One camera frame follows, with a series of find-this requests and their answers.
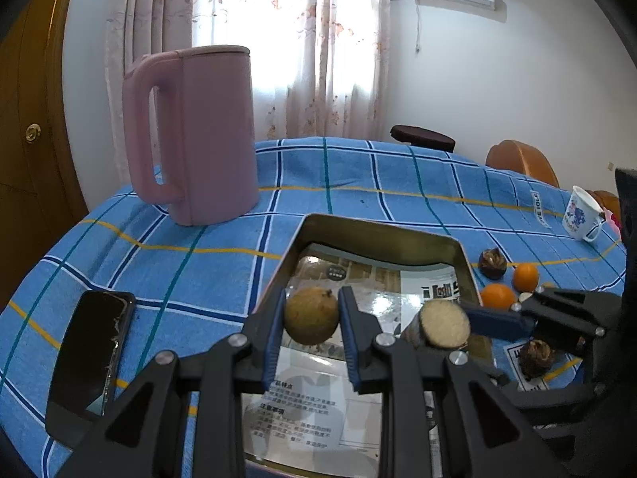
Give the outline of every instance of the silver bolt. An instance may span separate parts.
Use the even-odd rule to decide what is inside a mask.
[[[158,364],[168,364],[172,363],[174,360],[174,352],[173,351],[160,351],[155,354],[155,361]]]
[[[376,343],[381,347],[391,347],[394,343],[396,343],[396,338],[394,335],[389,333],[380,333],[376,335]]]
[[[463,353],[463,351],[453,351],[449,354],[449,361],[454,365],[463,366],[463,364],[469,361],[469,356],[467,356],[467,353]]]
[[[245,334],[237,333],[228,336],[228,343],[231,347],[238,349],[248,343],[248,337]]]

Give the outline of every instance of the floral curtain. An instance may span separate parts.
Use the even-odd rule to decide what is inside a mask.
[[[123,74],[146,53],[207,44],[250,49],[256,140],[384,138],[389,0],[110,0],[106,84],[122,182]]]

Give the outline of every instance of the stool seat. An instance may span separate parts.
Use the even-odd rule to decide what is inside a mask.
[[[452,153],[455,147],[455,140],[453,138],[414,125],[395,125],[390,135],[399,142],[410,143],[416,147],[446,151],[448,153]]]

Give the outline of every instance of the wooden door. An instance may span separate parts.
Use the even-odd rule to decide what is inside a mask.
[[[0,311],[86,214],[62,102],[67,8],[68,0],[31,0],[0,43]]]

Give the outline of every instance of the black phone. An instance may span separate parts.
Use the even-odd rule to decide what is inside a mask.
[[[131,325],[135,297],[86,291],[80,297],[55,362],[45,428],[75,449],[115,394],[117,368]]]

